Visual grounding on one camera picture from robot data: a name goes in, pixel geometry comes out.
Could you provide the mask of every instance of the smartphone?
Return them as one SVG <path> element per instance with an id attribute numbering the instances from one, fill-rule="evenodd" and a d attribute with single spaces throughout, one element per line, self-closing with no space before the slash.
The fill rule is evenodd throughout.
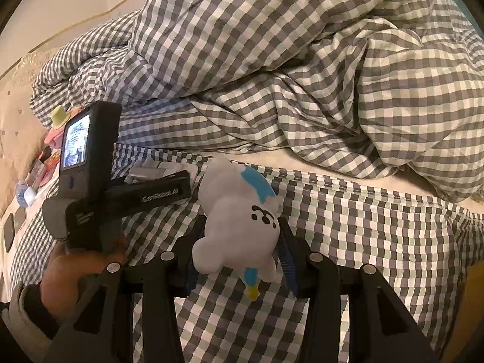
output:
<path id="1" fill-rule="evenodd" d="M 5 249 L 7 252 L 10 251 L 11 245 L 14 242 L 15 237 L 15 225 L 14 225 L 14 215 L 9 214 L 7 222 L 3 226 L 3 238 L 5 240 Z"/>
<path id="2" fill-rule="evenodd" d="M 26 218 L 27 212 L 25 211 L 25 208 L 19 207 L 14 216 L 15 233 L 18 233 Z"/>

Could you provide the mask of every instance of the comforter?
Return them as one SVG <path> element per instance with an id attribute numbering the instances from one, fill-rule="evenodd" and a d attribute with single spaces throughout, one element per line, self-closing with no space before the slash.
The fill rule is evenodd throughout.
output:
<path id="1" fill-rule="evenodd" d="M 484 182 L 484 43 L 452 0 L 147 0 L 43 67 L 31 108 L 123 106 L 119 142 L 290 147 L 356 178 Z"/>

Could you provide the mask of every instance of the human hand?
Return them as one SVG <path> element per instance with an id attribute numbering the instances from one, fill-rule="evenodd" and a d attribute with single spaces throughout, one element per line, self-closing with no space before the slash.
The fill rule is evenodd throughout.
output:
<path id="1" fill-rule="evenodd" d="M 117 238 L 109 254 L 95 251 L 69 253 L 65 243 L 56 244 L 40 283 L 40 297 L 57 323 L 64 323 L 72 315 L 79 299 L 79 279 L 90 274 L 100 274 L 112 262 L 124 264 L 126 249 L 124 234 Z"/>

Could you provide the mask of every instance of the gray checkered duvet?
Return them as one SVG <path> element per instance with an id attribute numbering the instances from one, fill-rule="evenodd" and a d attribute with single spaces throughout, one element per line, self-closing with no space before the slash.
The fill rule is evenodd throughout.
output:
<path id="1" fill-rule="evenodd" d="M 124 144 L 408 165 L 458 202 L 484 182 L 483 67 L 452 0 L 147 0 L 62 48 L 31 107 L 49 127 L 59 104 L 121 103 Z"/>
<path id="2" fill-rule="evenodd" d="M 118 145 L 115 177 L 136 160 L 195 163 L 203 177 L 209 159 L 177 151 Z M 253 165 L 272 185 L 282 215 L 293 232 L 314 251 L 341 265 L 375 264 L 394 287 L 432 346 L 440 351 L 458 306 L 458 283 L 466 268 L 484 259 L 484 219 L 435 197 L 401 194 L 321 175 Z M 201 212 L 198 190 L 189 202 L 155 208 L 124 219 L 129 264 L 144 263 L 173 246 Z M 11 284 L 42 278 L 54 241 L 39 213 L 20 242 Z M 186 361 L 295 362 L 302 341 L 308 303 L 296 301 L 282 282 L 261 283 L 251 302 L 236 274 L 200 276 L 187 299 L 176 299 Z M 142 361 L 142 300 L 134 312 L 135 361 Z M 339 361 L 348 360 L 348 300 L 341 300 Z"/>

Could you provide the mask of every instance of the gingham fabric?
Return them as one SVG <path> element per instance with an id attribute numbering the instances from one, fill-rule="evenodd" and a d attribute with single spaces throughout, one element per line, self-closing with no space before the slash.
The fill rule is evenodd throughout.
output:
<path id="1" fill-rule="evenodd" d="M 170 249 L 193 226 L 201 212 L 198 184 L 209 159 L 178 151 L 119 145 L 115 177 L 136 161 L 195 163 L 195 192 L 183 205 L 155 208 L 124 219 L 129 265 L 144 263 Z M 252 165 L 272 185 L 296 236 L 313 251 L 344 266 L 378 267 L 436 351 L 450 334 L 458 307 L 457 286 L 467 266 L 484 259 L 484 219 L 435 197 L 401 194 L 312 173 Z M 11 284 L 41 280 L 53 241 L 39 214 L 20 243 Z M 251 302 L 244 284 L 224 268 L 217 277 L 199 276 L 187 299 L 175 299 L 185 360 L 190 362 L 295 362 L 301 345 L 308 303 L 296 301 L 283 282 L 260 285 Z M 142 360 L 142 300 L 134 311 L 135 361 Z M 348 360 L 349 311 L 341 299 L 340 362 Z"/>
<path id="2" fill-rule="evenodd" d="M 484 182 L 484 43 L 452 0 L 147 0 L 70 42 L 31 107 L 123 105 L 119 142 L 290 147 L 357 178 Z"/>

